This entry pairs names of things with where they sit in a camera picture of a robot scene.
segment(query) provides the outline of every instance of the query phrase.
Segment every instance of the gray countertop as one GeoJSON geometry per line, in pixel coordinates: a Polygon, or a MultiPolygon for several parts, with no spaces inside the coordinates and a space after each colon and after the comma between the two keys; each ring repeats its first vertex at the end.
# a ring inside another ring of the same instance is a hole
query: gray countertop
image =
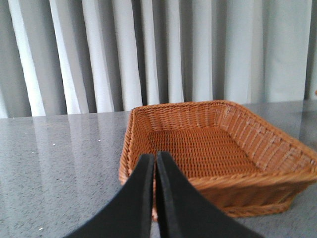
{"type": "MultiPolygon", "coordinates": [[[[317,101],[246,106],[317,150],[317,101]]],[[[100,211],[120,189],[128,115],[0,119],[0,237],[62,237],[100,211]]],[[[237,221],[268,238],[317,238],[316,202],[315,184],[287,212],[237,221]]]]}

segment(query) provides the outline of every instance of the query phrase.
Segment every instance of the basket bottom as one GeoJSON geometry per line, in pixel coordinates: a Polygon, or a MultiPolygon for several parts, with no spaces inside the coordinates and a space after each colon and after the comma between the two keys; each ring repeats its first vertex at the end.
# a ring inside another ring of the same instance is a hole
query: basket bottom
{"type": "Polygon", "coordinates": [[[222,211],[229,217],[252,217],[285,212],[290,208],[291,203],[292,201],[286,201],[261,206],[226,207],[223,208],[222,211]]]}
{"type": "Polygon", "coordinates": [[[188,178],[261,172],[230,135],[218,127],[150,133],[152,151],[168,151],[188,178]]]}

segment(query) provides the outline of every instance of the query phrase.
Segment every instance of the wicker basket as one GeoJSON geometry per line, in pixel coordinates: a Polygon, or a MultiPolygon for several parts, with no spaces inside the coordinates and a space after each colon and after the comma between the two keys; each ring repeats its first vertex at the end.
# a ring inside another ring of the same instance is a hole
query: wicker basket
{"type": "Polygon", "coordinates": [[[140,154],[160,150],[169,151],[189,182],[231,217],[283,212],[317,181],[316,152],[229,101],[135,108],[120,159],[121,183],[140,154]]]}

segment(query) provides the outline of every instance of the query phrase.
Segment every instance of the rectangular wicker basket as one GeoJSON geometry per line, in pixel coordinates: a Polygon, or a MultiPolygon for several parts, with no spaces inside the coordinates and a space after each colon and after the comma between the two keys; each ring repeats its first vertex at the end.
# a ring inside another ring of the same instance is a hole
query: rectangular wicker basket
{"type": "Polygon", "coordinates": [[[141,154],[157,151],[169,151],[189,182],[231,217],[283,212],[317,181],[316,152],[224,100],[135,108],[120,159],[121,183],[141,154]]]}

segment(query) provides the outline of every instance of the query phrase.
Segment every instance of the woven texture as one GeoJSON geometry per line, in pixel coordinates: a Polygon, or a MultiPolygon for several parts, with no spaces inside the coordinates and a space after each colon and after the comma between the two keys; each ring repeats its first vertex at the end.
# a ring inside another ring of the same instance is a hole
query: woven texture
{"type": "Polygon", "coordinates": [[[157,151],[169,151],[189,182],[231,217],[285,211],[317,180],[316,152],[224,100],[135,108],[120,159],[121,183],[141,154],[157,151]]]}

